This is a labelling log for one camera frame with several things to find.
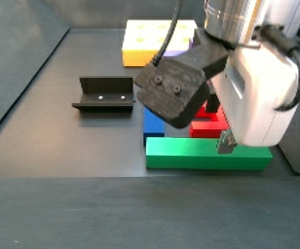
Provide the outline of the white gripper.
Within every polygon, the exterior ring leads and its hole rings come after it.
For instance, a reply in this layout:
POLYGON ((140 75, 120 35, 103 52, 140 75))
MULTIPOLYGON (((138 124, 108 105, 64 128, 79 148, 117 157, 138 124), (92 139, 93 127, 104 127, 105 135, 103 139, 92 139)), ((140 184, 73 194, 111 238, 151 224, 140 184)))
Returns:
POLYGON ((239 47, 228 53, 224 71, 212 78, 215 93, 206 112, 224 111, 228 129, 216 150, 230 154, 236 145, 270 147, 289 127, 300 102, 300 52, 280 29, 264 25, 258 48, 239 47))

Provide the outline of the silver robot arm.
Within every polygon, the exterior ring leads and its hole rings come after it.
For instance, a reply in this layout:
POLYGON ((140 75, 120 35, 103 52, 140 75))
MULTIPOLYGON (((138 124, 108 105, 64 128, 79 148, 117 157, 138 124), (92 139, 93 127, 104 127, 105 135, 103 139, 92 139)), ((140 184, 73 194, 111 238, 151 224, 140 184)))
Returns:
POLYGON ((275 145, 300 103, 300 0, 204 0, 204 30, 228 45, 211 85, 228 129, 218 152, 275 145))

